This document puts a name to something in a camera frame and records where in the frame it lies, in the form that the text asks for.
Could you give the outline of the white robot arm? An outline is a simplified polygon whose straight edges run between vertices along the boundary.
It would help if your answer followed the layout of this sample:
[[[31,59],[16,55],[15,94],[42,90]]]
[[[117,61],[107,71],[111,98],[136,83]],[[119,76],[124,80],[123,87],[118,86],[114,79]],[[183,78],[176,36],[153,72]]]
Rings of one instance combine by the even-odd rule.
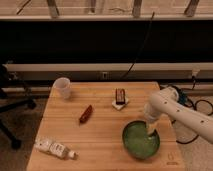
[[[152,93],[144,106],[146,122],[153,124],[167,114],[213,144],[213,118],[179,104],[178,100],[178,91],[173,87]]]

